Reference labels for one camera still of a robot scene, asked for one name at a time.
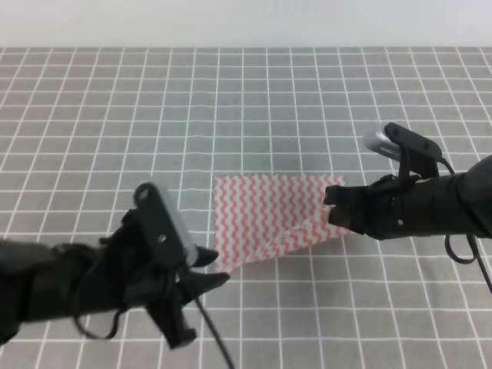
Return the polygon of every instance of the white grid line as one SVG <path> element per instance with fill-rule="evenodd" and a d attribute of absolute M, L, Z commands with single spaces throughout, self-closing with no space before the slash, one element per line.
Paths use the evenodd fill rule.
<path fill-rule="evenodd" d="M 172 60 L 172 50 L 169 52 L 168 70 L 167 70 L 167 74 L 166 74 L 166 83 L 164 86 L 164 93 L 162 96 L 161 117 L 159 118 L 159 121 L 162 121 L 163 115 L 164 115 L 164 101 L 166 99 L 166 91 L 168 89 L 168 78 L 169 78 L 169 70 L 170 70 L 169 65 L 171 65 L 171 60 Z M 153 176 L 154 176 L 155 159 L 157 158 L 157 150 L 158 150 L 158 146 L 159 146 L 159 137 L 161 135 L 161 127 L 162 127 L 162 125 L 159 124 L 158 128 L 157 128 L 157 137 L 155 138 L 154 157 L 152 158 L 152 167 L 151 167 L 151 178 L 153 178 Z M 161 366 L 162 366 L 162 357 L 164 355 L 164 345 L 165 345 L 165 343 L 164 343 L 165 337 L 163 334 L 161 335 L 161 339 L 159 341 L 160 341 L 159 342 L 159 357 L 158 357 L 156 369 L 161 369 Z"/>
<path fill-rule="evenodd" d="M 220 56 L 220 53 L 219 55 L 217 56 L 217 64 L 220 63 L 220 60 L 221 60 L 221 56 Z M 215 102 L 217 103 L 217 99 L 218 99 L 218 93 L 217 93 L 217 90 L 218 90 L 218 71 L 217 71 L 217 84 L 216 84 L 216 87 L 215 87 Z M 211 158 L 211 169 L 214 167 L 214 153 L 215 153 L 215 129 L 216 129 L 216 122 L 215 122 L 215 119 L 217 117 L 217 108 L 214 110 L 214 131 L 213 131 L 213 136 L 212 136 L 212 158 Z M 213 175 L 213 171 L 210 170 L 210 188 L 209 188 L 209 194 L 208 194 L 208 208 L 209 209 L 212 209 L 212 202 L 213 202 L 213 194 L 212 194 L 212 191 L 213 191 L 213 186 L 214 186 L 214 175 Z M 207 219 L 207 248 L 210 246 L 210 236 L 211 236 L 211 231 L 210 231 L 210 221 L 211 221 L 211 213 L 212 213 L 212 210 L 210 210 L 208 212 L 208 219 Z M 206 267 L 205 268 L 205 273 L 208 272 L 208 268 L 209 267 Z M 207 308 L 206 306 L 206 302 L 207 302 L 207 294 L 204 295 L 203 297 L 203 305 L 205 308 Z M 204 321 L 204 318 L 201 317 L 200 319 L 200 343 L 199 343 L 199 346 L 198 346 L 198 369 L 202 369 L 203 368 L 203 342 L 204 342 L 204 330 L 205 330 L 205 321 Z"/>
<path fill-rule="evenodd" d="M 391 74 L 394 76 L 393 68 L 391 67 L 391 62 L 390 62 L 390 68 L 391 68 Z M 403 99 L 401 98 L 401 94 L 400 94 L 400 91 L 398 90 L 398 86 L 397 86 L 397 93 L 398 93 L 398 98 L 400 99 L 401 104 L 403 105 Z M 405 118 L 408 121 L 407 111 L 405 110 L 405 108 L 403 109 L 403 111 L 404 111 Z M 419 272 L 419 275 L 420 275 L 420 278 L 422 281 L 423 289 L 424 289 L 425 301 L 426 301 L 426 304 L 430 310 L 430 320 L 432 321 L 432 328 L 434 329 L 434 333 L 436 335 L 436 338 L 439 339 L 439 332 L 437 331 L 436 319 L 434 316 L 434 312 L 431 309 L 431 301 L 429 299 L 429 293 L 427 291 L 427 285 L 425 284 L 424 275 L 422 273 L 421 263 L 419 263 L 419 259 L 418 259 L 418 255 L 417 255 L 417 249 L 415 248 L 414 239 L 412 237 L 410 237 L 410 241 L 412 244 L 412 250 L 413 250 L 414 254 L 409 255 L 409 256 L 412 258 L 415 258 L 415 263 L 417 264 L 417 269 L 418 269 L 418 272 Z M 443 361 L 444 369 L 447 369 L 446 357 L 444 356 L 443 348 L 442 348 L 439 341 L 437 341 L 437 348 L 439 350 L 441 360 Z"/>
<path fill-rule="evenodd" d="M 242 138 L 242 135 L 244 134 L 244 49 L 242 49 L 241 53 L 241 61 L 242 61 L 242 69 L 241 69 L 241 175 L 244 174 L 244 139 Z M 219 73 L 219 68 L 217 68 L 217 88 L 218 88 L 218 73 Z M 243 277 L 244 277 L 244 272 L 243 272 L 243 266 L 241 265 L 239 267 L 239 338 L 243 338 L 243 303 L 244 303 L 244 292 L 243 292 Z M 243 368 L 243 342 L 239 342 L 239 369 Z"/>
<path fill-rule="evenodd" d="M 75 55 L 75 54 L 72 54 L 72 56 L 71 56 L 71 61 L 70 61 L 70 62 L 72 62 L 72 61 L 73 61 L 74 55 Z M 35 90 L 36 90 L 36 88 L 38 87 L 38 85 L 39 85 L 39 82 L 40 82 L 40 81 L 41 81 L 41 80 L 39 79 L 39 80 L 36 82 L 36 86 L 35 86 L 35 88 L 34 88 L 33 92 L 31 93 L 31 96 L 29 97 L 29 102 L 30 102 L 30 101 L 32 101 L 32 97 L 34 96 Z M 53 108 L 52 108 L 52 112 L 51 112 L 50 116 L 53 114 L 53 111 L 54 111 L 54 110 L 55 110 L 55 106 L 53 106 Z M 43 135 L 46 133 L 47 129 L 48 129 L 48 126 L 46 126 L 45 130 L 43 131 Z M 36 152 L 39 152 L 39 148 L 41 147 L 42 142 L 43 142 L 43 137 L 42 137 L 42 138 L 41 138 L 41 140 L 39 141 L 39 145 L 38 145 L 38 148 L 37 148 Z M 30 170 L 32 170 L 32 167 L 34 166 L 34 163 L 35 163 L 35 160 L 33 160 L 33 161 L 32 161 L 31 167 L 29 168 Z M 14 220 L 14 216 L 15 216 L 15 210 L 17 210 L 18 205 L 19 205 L 19 204 L 20 204 L 20 202 L 21 202 L 21 198 L 22 198 L 22 195 L 23 195 L 23 191 L 25 190 L 25 186 L 27 185 L 28 180 L 29 180 L 29 175 L 30 175 L 30 173 L 28 173 L 28 174 L 26 175 L 26 178 L 25 178 L 24 184 L 23 184 L 23 186 L 22 186 L 21 193 L 20 193 L 20 195 L 18 196 L 17 203 L 15 204 L 14 211 L 12 212 L 12 216 L 11 216 L 10 222 L 8 223 L 7 229 L 5 230 L 5 233 L 7 233 L 7 234 L 8 234 L 8 232 L 10 231 L 10 227 L 12 226 L 12 222 L 13 222 L 13 220 Z M 45 212 L 45 215 L 44 215 L 44 217 L 43 217 L 43 221 L 42 221 L 42 225 L 41 225 L 41 227 L 40 227 L 40 229 L 39 229 L 39 231 L 40 231 L 40 232 L 42 231 L 42 227 L 44 226 L 44 223 L 45 223 L 45 219 L 46 219 L 46 217 L 47 217 L 47 214 L 48 214 L 48 212 Z M 37 238 L 36 238 L 36 241 L 39 241 L 39 238 L 40 238 L 40 235 L 38 234 L 38 236 L 37 236 Z M 40 365 L 40 363 L 41 363 L 41 359 L 42 359 L 43 351 L 44 351 L 44 348 L 45 348 L 46 338 L 48 337 L 49 327 L 50 327 L 50 322 L 48 321 L 48 322 L 46 322 L 46 325 L 45 325 L 45 332 L 44 332 L 44 334 L 43 334 L 43 341 L 42 341 L 41 346 L 40 346 L 40 348 L 39 348 L 38 356 L 36 357 L 35 369 L 38 369 L 38 368 L 39 368 L 39 365 Z"/>
<path fill-rule="evenodd" d="M 124 53 L 121 53 L 121 56 L 120 56 L 120 65 L 121 65 L 121 61 L 123 60 L 123 54 Z M 116 79 L 115 79 L 115 83 L 113 84 L 113 89 L 111 90 L 111 94 L 110 94 L 110 97 L 109 97 L 109 101 L 110 102 L 111 102 L 111 99 L 113 97 L 113 91 L 115 90 L 115 86 L 116 86 Z M 104 132 L 105 125 L 106 125 L 107 113 L 108 112 L 106 112 L 105 119 L 102 122 L 102 127 L 101 127 L 101 131 L 99 133 L 99 136 L 98 136 L 98 143 L 96 145 L 95 152 L 98 152 L 99 151 L 99 147 L 101 146 L 103 132 Z M 82 207 L 84 206 L 85 197 L 86 197 L 86 195 L 88 193 L 88 187 L 89 187 L 89 185 L 91 183 L 92 171 L 94 170 L 94 166 L 95 166 L 95 159 L 96 159 L 96 155 L 94 155 L 94 157 L 92 159 L 91 170 L 89 171 L 87 181 L 85 182 L 85 190 L 84 190 L 84 192 L 82 194 L 82 200 L 81 200 L 81 204 L 80 204 L 80 208 L 79 208 L 79 213 L 77 215 L 77 218 L 75 219 L 75 224 L 74 224 L 74 228 L 73 228 L 73 232 L 72 232 L 73 235 L 71 236 L 71 241 L 73 241 L 73 239 L 74 239 L 74 237 L 76 235 L 75 232 L 77 231 L 78 223 L 80 221 L 81 210 L 82 210 Z M 86 329 L 88 328 L 88 326 L 90 324 L 90 321 L 91 321 L 91 316 L 88 315 L 87 318 L 85 319 L 85 328 Z M 86 342 L 86 338 L 83 337 L 82 338 L 82 341 L 81 341 L 80 349 L 78 351 L 77 364 L 75 365 L 75 369 L 80 369 L 82 355 L 84 353 L 85 342 Z"/>
<path fill-rule="evenodd" d="M 463 62 L 463 58 L 461 57 L 461 53 L 458 51 L 458 49 L 456 48 L 457 50 L 457 54 L 458 54 L 458 57 L 460 58 L 460 61 L 461 63 L 463 64 L 464 66 L 464 62 Z M 475 85 L 475 82 L 471 79 L 470 77 L 470 74 L 468 73 L 468 70 L 466 68 L 464 68 L 466 73 L 467 73 L 467 76 L 468 78 L 470 79 L 470 82 L 471 82 L 471 85 L 473 86 L 474 90 L 475 90 L 475 93 L 477 94 L 477 98 L 478 98 L 478 101 L 480 102 L 480 104 L 482 105 L 482 108 L 484 108 L 484 111 L 485 111 L 485 115 L 488 117 L 489 119 L 489 122 L 492 126 L 492 119 L 490 118 L 490 114 L 489 114 L 489 111 L 485 108 L 485 105 L 484 105 L 484 102 L 482 100 L 482 97 L 480 96 L 480 94 L 478 93 L 478 90 L 477 90 L 477 86 Z M 459 111 L 460 113 L 460 117 L 461 119 L 463 119 L 463 115 L 461 114 L 461 111 L 460 111 L 460 105 L 458 105 L 456 103 L 456 99 L 454 98 L 453 96 L 453 102 L 454 104 L 456 105 L 456 108 L 457 110 Z M 478 152 L 477 148 L 475 147 L 475 143 L 474 143 L 474 140 L 471 138 L 470 136 L 470 130 L 468 129 L 466 123 L 465 123 L 465 120 L 463 119 L 463 126 L 464 126 L 464 129 L 465 131 L 467 132 L 467 136 L 470 137 L 470 142 L 471 142 L 471 147 L 473 148 L 474 152 L 475 152 L 475 155 L 477 156 L 477 160 L 479 161 L 480 160 L 480 152 Z M 485 249 L 484 249 L 484 245 L 482 243 L 482 240 L 480 240 L 479 238 L 476 239 L 477 241 L 477 244 L 480 245 L 480 248 L 482 250 L 482 254 L 486 255 L 487 253 L 485 252 Z M 487 264 L 488 266 L 488 269 L 487 269 L 487 273 L 490 273 L 490 271 L 492 271 L 492 267 L 490 266 L 490 261 L 488 258 L 485 258 L 485 263 Z"/>
<path fill-rule="evenodd" d="M 413 54 L 412 54 L 412 53 L 410 53 L 410 56 L 411 56 L 412 60 L 414 61 L 414 56 L 413 56 Z M 427 99 L 427 103 L 429 104 L 429 106 L 431 106 L 431 102 L 430 102 L 430 100 L 429 100 L 429 98 L 428 98 L 428 96 L 427 96 L 426 91 L 424 91 L 424 95 L 425 95 L 425 98 Z M 434 111 L 431 109 L 431 110 L 430 110 L 430 112 L 431 112 L 432 117 L 433 117 L 433 119 L 434 119 L 434 122 L 435 122 L 435 125 L 436 125 L 436 129 L 437 129 L 437 131 L 438 131 L 438 132 L 439 132 L 439 134 L 440 134 L 439 124 L 437 123 L 437 119 L 436 119 L 436 116 L 435 116 L 435 114 L 434 114 Z M 445 150 L 447 151 L 446 142 L 445 142 L 444 140 L 442 140 L 442 142 L 443 142 L 443 145 L 444 145 Z M 453 161 L 452 161 L 452 159 L 451 159 L 451 156 L 449 156 L 449 162 L 450 162 L 450 165 L 451 165 L 451 166 L 453 166 Z M 452 264 L 452 266 L 453 266 L 454 273 L 456 274 L 456 277 L 457 277 L 457 279 L 458 279 L 458 285 L 460 286 L 460 291 L 461 291 L 461 294 L 462 294 L 462 296 L 463 296 L 464 306 L 465 306 L 465 308 L 466 308 L 466 309 L 468 309 L 467 297 L 466 297 L 466 294 L 464 293 L 463 286 L 461 285 L 461 282 L 460 282 L 460 276 L 459 276 L 459 274 L 458 274 L 458 271 L 457 271 L 456 265 L 455 265 L 453 262 L 451 262 L 451 264 Z M 470 311 L 469 311 L 469 310 L 467 311 L 467 314 L 468 314 L 468 319 L 469 319 L 469 321 L 470 321 L 471 327 L 472 327 L 472 329 L 473 329 L 473 331 L 474 331 L 475 338 L 477 338 L 477 331 L 476 331 L 476 329 L 475 329 L 475 326 L 474 326 L 474 323 L 473 323 L 473 319 L 472 319 L 472 317 L 471 317 L 471 315 L 470 315 Z M 485 363 L 485 359 L 484 359 L 484 354 L 483 354 L 483 352 L 482 352 L 482 349 L 481 349 L 481 346 L 480 346 L 480 343 L 479 343 L 479 342 L 477 342 L 477 346 L 478 346 L 478 350 L 479 350 L 479 352 L 480 352 L 480 358 L 481 358 L 481 360 L 482 360 L 482 364 L 484 365 L 484 367 L 487 367 L 487 365 L 486 365 L 486 363 Z"/>
<path fill-rule="evenodd" d="M 441 67 L 441 66 L 440 66 L 440 64 L 439 64 L 439 59 L 437 58 L 437 54 L 435 53 L 435 50 L 434 50 L 434 54 L 435 54 L 436 59 L 437 59 L 437 65 L 439 65 L 439 68 L 440 68 L 440 69 L 441 69 L 441 71 L 442 71 L 442 67 Z M 449 85 L 449 82 L 447 81 L 447 79 L 444 79 L 444 81 L 446 82 L 447 87 L 451 90 L 450 85 Z M 454 105 L 457 107 L 457 103 L 456 103 L 456 99 L 455 99 L 454 95 L 451 95 L 451 96 L 452 96 L 452 99 L 453 99 Z M 469 132 L 468 132 L 468 128 L 467 128 L 467 126 L 465 125 L 465 122 L 464 122 L 464 117 L 463 117 L 463 115 L 461 114 L 461 111 L 460 111 L 460 109 L 459 109 L 458 107 L 457 107 L 457 110 L 458 110 L 458 114 L 460 115 L 461 121 L 463 122 L 463 125 L 464 125 L 464 127 L 465 127 L 465 130 L 467 131 L 467 133 L 469 133 Z M 473 141 L 472 141 L 472 140 L 470 140 L 470 141 L 471 141 L 472 147 L 473 147 L 473 148 L 474 148 L 474 150 L 475 150 L 475 147 L 474 147 L 474 143 L 473 143 Z M 452 162 L 452 159 L 451 159 L 451 156 L 450 156 L 450 155 L 449 155 L 449 162 L 450 162 L 450 164 L 451 164 L 451 166 L 452 166 L 452 165 L 453 165 L 453 164 L 452 164 L 453 162 Z M 456 278 L 457 278 L 457 280 L 458 280 L 458 285 L 460 286 L 460 290 L 461 290 L 461 293 L 462 293 L 462 295 L 463 295 L 464 305 L 465 305 L 465 307 L 466 307 L 466 308 L 468 308 L 468 299 L 467 299 L 467 295 L 466 295 L 466 294 L 465 294 L 465 292 L 464 292 L 463 286 L 461 285 L 461 282 L 460 282 L 460 274 L 458 273 L 458 270 L 457 270 L 456 264 L 455 264 L 454 262 L 451 262 L 451 264 L 453 265 L 453 269 L 454 269 L 454 272 L 455 272 L 455 274 L 456 274 Z M 479 342 L 479 340 L 478 340 L 478 333 L 477 333 L 477 329 L 475 328 L 475 323 L 474 323 L 474 320 L 473 320 L 473 318 L 471 317 L 471 313 L 470 313 L 469 311 L 467 312 L 467 314 L 468 314 L 468 319 L 469 319 L 470 324 L 471 324 L 471 328 L 472 328 L 472 330 L 473 330 L 473 332 L 474 332 L 475 338 L 477 339 L 477 348 L 478 348 L 478 352 L 480 353 L 480 358 L 481 358 L 481 360 L 482 360 L 482 364 L 484 365 L 484 368 L 486 368 L 486 369 L 487 369 L 487 361 L 486 361 L 486 359 L 485 359 L 485 356 L 484 356 L 484 352 L 483 352 L 482 346 L 480 345 L 480 342 Z"/>
<path fill-rule="evenodd" d="M 266 51 L 267 56 L 266 56 L 266 63 L 268 66 L 268 50 Z M 269 74 L 268 74 L 268 68 L 267 68 L 267 81 L 269 80 Z M 270 84 L 267 83 L 267 100 L 268 100 L 268 105 L 270 105 Z M 268 110 L 268 133 L 270 135 L 270 174 L 274 173 L 274 156 L 273 156 L 273 148 L 271 144 L 271 110 L 270 106 L 267 108 Z M 284 368 L 284 353 L 283 353 L 283 347 L 282 347 L 282 322 L 281 322 L 281 308 L 280 308 L 280 286 L 278 283 L 279 277 L 278 277 L 278 259 L 275 258 L 275 293 L 277 294 L 277 325 L 278 325 L 278 352 L 279 352 L 279 361 L 280 361 L 280 369 Z"/>
<path fill-rule="evenodd" d="M 145 73 L 145 65 L 147 64 L 147 57 L 148 57 L 148 53 L 145 52 L 144 67 L 143 67 L 142 72 L 141 72 L 142 73 L 142 77 L 143 77 L 143 75 Z M 125 168 L 126 158 L 128 157 L 128 148 L 130 147 L 131 131 L 133 130 L 133 124 L 135 122 L 135 116 L 137 114 L 138 100 L 140 98 L 140 88 L 141 88 L 141 83 L 142 82 L 143 82 L 143 80 L 140 80 L 140 87 L 138 89 L 139 90 L 139 93 L 137 94 L 137 99 L 135 100 L 133 117 L 131 119 L 131 124 L 130 124 L 130 132 L 128 133 L 128 139 L 127 139 L 127 142 L 126 142 L 125 155 L 123 156 L 123 163 L 121 164 L 121 173 L 119 175 L 118 184 L 116 186 L 116 192 L 117 193 L 118 193 L 118 189 L 121 186 L 121 179 L 123 177 L 123 169 Z M 113 217 L 115 215 L 115 207 L 116 207 L 116 201 L 117 201 L 117 199 L 118 199 L 118 197 L 115 195 L 115 199 L 113 201 L 113 206 L 112 206 L 112 210 L 111 210 L 111 216 L 109 217 L 108 229 L 106 230 L 107 233 L 109 233 L 110 230 L 111 230 L 111 225 L 112 225 Z M 128 314 L 125 314 L 125 322 L 123 323 L 123 332 L 122 332 L 122 336 L 123 337 L 126 336 L 127 329 L 128 329 Z M 118 361 L 117 361 L 117 364 L 116 364 L 116 369 L 120 369 L 121 368 L 121 359 L 123 358 L 124 345 L 125 345 L 125 343 L 124 343 L 124 341 L 122 341 L 121 344 L 120 344 L 119 352 L 118 352 Z"/>
<path fill-rule="evenodd" d="M 292 73 L 292 89 L 294 90 L 294 111 L 295 111 L 295 123 L 296 123 L 296 129 L 298 132 L 298 146 L 299 146 L 299 165 L 301 166 L 301 174 L 304 174 L 304 166 L 302 165 L 302 148 L 301 148 L 301 131 L 299 130 L 299 117 L 298 117 L 298 104 L 296 100 L 296 92 L 295 92 L 295 82 L 294 82 L 294 63 L 292 61 L 292 49 L 290 49 L 290 59 L 291 59 L 291 73 Z M 320 352 L 320 363 L 321 363 L 321 369 L 324 369 L 324 355 L 323 355 L 323 344 L 321 343 L 321 324 L 320 324 L 320 315 L 319 311 L 317 309 L 317 296 L 316 296 L 316 285 L 314 283 L 314 265 L 313 265 L 313 258 L 311 254 L 311 248 L 309 249 L 309 268 L 311 269 L 311 279 L 312 279 L 312 288 L 313 288 L 313 294 L 314 294 L 314 306 L 316 309 L 314 310 L 314 313 L 316 315 L 316 329 L 317 329 L 317 336 L 320 338 L 318 342 L 318 348 Z"/>

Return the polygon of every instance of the black bracket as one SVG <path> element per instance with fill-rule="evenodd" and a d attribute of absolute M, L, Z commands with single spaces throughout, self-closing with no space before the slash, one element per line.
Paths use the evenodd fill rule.
<path fill-rule="evenodd" d="M 400 181 L 407 180 L 411 171 L 422 179 L 439 177 L 437 162 L 443 153 L 436 142 L 395 123 L 385 125 L 384 133 L 400 147 Z"/>

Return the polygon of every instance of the chevron pattern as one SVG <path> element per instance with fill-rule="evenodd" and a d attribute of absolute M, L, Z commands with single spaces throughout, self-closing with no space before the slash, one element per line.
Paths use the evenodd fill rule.
<path fill-rule="evenodd" d="M 349 231 L 327 223 L 324 188 L 340 175 L 248 175 L 214 179 L 219 271 L 276 258 Z"/>

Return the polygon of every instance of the folded cloth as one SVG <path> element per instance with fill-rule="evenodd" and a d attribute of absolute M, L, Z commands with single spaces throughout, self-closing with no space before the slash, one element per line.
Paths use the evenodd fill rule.
<path fill-rule="evenodd" d="M 328 224 L 324 188 L 340 175 L 233 175 L 214 179 L 218 271 L 276 258 L 349 233 Z"/>

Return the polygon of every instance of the cloth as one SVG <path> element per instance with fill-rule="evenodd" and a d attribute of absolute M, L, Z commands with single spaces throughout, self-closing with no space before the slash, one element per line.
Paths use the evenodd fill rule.
<path fill-rule="evenodd" d="M 218 271 L 276 258 L 349 233 L 328 224 L 324 188 L 340 175 L 248 175 L 214 179 Z"/>

